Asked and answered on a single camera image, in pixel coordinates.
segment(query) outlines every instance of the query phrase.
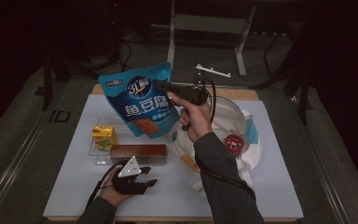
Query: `dark background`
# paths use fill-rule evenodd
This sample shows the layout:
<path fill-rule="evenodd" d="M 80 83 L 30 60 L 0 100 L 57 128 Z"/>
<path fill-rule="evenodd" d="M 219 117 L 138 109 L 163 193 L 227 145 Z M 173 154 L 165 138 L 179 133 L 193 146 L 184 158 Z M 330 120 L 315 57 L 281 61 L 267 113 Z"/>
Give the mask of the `dark background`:
<path fill-rule="evenodd" d="M 192 7 L 186 1 L 177 2 L 181 2 L 177 10 Z M 311 1 L 300 1 L 300 5 L 288 2 L 260 4 L 252 30 L 281 32 L 283 23 L 303 20 L 314 8 Z M 241 11 L 226 9 L 236 1 L 215 3 L 204 8 L 205 14 L 241 16 Z M 328 6 L 318 11 L 311 35 L 302 40 L 308 49 L 317 49 L 311 85 L 317 89 L 358 169 L 358 1 L 320 3 Z M 111 48 L 116 48 L 109 41 L 113 33 L 106 23 L 112 20 L 107 8 L 103 1 L 89 0 L 0 1 L 0 117 L 26 79 L 42 66 L 47 48 L 41 35 L 54 48 L 85 62 L 90 61 L 90 55 L 109 54 Z M 170 1 L 166 0 L 129 0 L 122 6 L 120 19 L 147 36 L 150 23 L 169 24 L 167 8 Z"/>

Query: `yellow juice box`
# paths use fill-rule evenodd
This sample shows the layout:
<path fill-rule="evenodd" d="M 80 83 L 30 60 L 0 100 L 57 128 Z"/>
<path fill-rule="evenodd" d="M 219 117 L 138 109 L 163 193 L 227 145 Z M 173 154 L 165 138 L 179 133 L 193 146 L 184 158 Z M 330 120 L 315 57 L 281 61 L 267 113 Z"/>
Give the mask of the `yellow juice box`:
<path fill-rule="evenodd" d="M 98 149 L 108 151 L 118 142 L 112 125 L 95 125 L 92 129 L 92 140 Z"/>

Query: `blue snack bag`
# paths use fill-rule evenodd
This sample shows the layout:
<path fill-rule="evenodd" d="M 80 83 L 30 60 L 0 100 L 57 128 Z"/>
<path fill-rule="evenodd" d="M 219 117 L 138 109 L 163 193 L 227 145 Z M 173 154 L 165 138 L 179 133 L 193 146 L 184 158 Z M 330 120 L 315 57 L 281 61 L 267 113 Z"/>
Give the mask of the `blue snack bag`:
<path fill-rule="evenodd" d="M 171 65 L 161 63 L 146 68 L 100 76 L 109 104 L 135 136 L 160 137 L 170 131 L 179 114 L 166 91 L 156 89 L 156 81 L 170 81 Z"/>

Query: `hand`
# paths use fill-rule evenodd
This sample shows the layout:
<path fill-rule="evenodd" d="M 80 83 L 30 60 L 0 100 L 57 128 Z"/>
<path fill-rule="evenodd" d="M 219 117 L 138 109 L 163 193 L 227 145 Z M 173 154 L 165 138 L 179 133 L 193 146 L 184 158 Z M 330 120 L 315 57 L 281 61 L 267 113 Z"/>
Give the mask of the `hand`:
<path fill-rule="evenodd" d="M 132 195 L 122 195 L 115 190 L 112 186 L 112 179 L 115 175 L 116 171 L 118 170 L 115 167 L 109 174 L 109 177 L 103 182 L 104 188 L 101 190 L 100 197 L 110 202 L 112 205 L 118 207 L 122 202 L 126 199 L 130 198 Z"/>
<path fill-rule="evenodd" d="M 208 104 L 193 105 L 178 96 L 173 96 L 172 102 L 184 107 L 188 111 L 188 113 L 185 110 L 181 111 L 179 122 L 182 125 L 187 125 L 189 122 L 191 123 L 190 128 L 187 130 L 187 135 L 192 143 L 197 142 L 206 133 L 213 131 L 211 108 Z"/>

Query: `gray sleeve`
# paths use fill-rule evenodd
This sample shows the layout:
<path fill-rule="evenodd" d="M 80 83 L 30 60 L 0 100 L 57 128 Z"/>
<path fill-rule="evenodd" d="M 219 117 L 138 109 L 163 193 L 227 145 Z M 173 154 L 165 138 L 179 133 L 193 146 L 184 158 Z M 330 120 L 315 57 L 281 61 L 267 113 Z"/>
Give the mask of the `gray sleeve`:
<path fill-rule="evenodd" d="M 226 150 L 215 133 L 207 133 L 194 144 L 200 162 L 214 173 L 240 179 L 234 157 Z M 215 224 L 264 223 L 255 201 L 244 189 L 229 184 L 201 170 L 205 189 Z"/>
<path fill-rule="evenodd" d="M 107 200 L 97 197 L 81 215 L 78 224 L 112 224 L 117 208 Z"/>

